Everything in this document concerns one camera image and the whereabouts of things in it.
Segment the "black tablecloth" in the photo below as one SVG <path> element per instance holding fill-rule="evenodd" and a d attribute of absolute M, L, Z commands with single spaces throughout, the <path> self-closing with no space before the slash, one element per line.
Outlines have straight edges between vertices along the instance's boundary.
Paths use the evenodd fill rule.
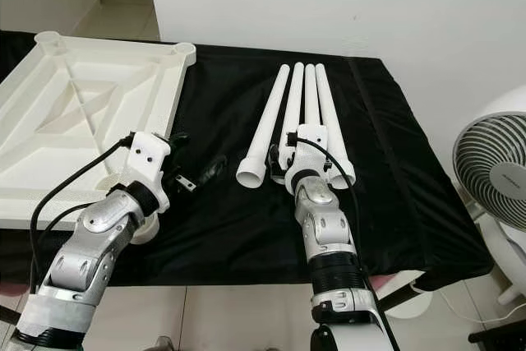
<path fill-rule="evenodd" d="M 31 34 L 12 32 L 2 32 L 1 41 L 4 77 L 34 43 Z M 193 196 L 172 201 L 158 236 L 124 250 L 111 284 L 308 281 L 293 198 L 268 172 L 256 190 L 235 180 L 279 65 L 295 62 L 325 64 L 358 178 L 362 257 L 369 272 L 424 270 L 419 287 L 435 289 L 491 269 L 484 241 L 379 59 L 198 45 L 173 126 L 173 132 L 191 136 L 180 164 L 194 178 L 218 155 L 227 157 L 228 166 Z M 337 195 L 354 220 L 348 192 Z M 48 261 L 68 234 L 54 232 L 46 242 Z M 0 230 L 2 280 L 27 281 L 29 261 L 28 233 Z"/>

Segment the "white power cord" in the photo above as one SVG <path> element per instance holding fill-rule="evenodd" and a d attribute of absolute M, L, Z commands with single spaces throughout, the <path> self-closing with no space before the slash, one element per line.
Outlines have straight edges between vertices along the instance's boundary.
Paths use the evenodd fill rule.
<path fill-rule="evenodd" d="M 510 318 L 512 314 L 514 314 L 517 310 L 519 310 L 520 308 L 526 306 L 526 303 L 522 303 L 522 304 L 519 304 L 516 308 L 514 308 L 513 310 L 511 310 L 508 314 L 506 314 L 505 316 L 501 317 L 501 318 L 492 318 L 491 320 L 475 320 L 473 318 L 470 318 L 468 316 L 463 316 L 462 314 L 458 313 L 454 308 L 453 306 L 451 306 L 451 303 L 450 303 L 450 300 L 444 295 L 444 293 L 442 292 L 441 289 L 438 289 L 438 292 L 439 294 L 442 296 L 442 298 L 444 299 L 444 302 L 447 304 L 447 307 L 450 308 L 450 310 L 458 317 L 460 318 L 463 318 L 465 320 L 468 320 L 468 321 L 471 321 L 471 322 L 476 322 L 478 324 L 487 324 L 489 322 L 498 322 L 498 321 L 503 321 L 507 318 Z"/>

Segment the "electric fan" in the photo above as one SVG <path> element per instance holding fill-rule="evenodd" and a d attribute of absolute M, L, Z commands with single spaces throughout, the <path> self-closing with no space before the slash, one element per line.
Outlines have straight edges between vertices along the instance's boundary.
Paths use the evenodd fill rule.
<path fill-rule="evenodd" d="M 487 213 L 482 236 L 511 280 L 498 299 L 526 295 L 526 86 L 487 106 L 454 144 L 457 178 Z"/>

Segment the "white 3d-printed part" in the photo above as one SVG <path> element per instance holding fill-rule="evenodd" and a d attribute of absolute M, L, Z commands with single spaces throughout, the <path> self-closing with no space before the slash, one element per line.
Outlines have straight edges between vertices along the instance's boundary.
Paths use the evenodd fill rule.
<path fill-rule="evenodd" d="M 130 131 L 169 136 L 196 47 L 42 32 L 0 84 L 0 229 L 27 229 L 40 199 Z M 39 229 L 97 201 L 119 179 L 120 149 L 60 192 Z M 73 229 L 77 213 L 56 229 Z"/>

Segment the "fan grille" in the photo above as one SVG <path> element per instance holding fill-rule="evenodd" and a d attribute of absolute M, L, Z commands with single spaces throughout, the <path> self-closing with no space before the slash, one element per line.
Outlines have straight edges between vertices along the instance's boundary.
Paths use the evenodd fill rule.
<path fill-rule="evenodd" d="M 457 140 L 454 166 L 459 180 L 490 214 L 526 229 L 526 200 L 511 199 L 491 183 L 498 164 L 526 166 L 526 116 L 495 115 L 476 121 Z"/>

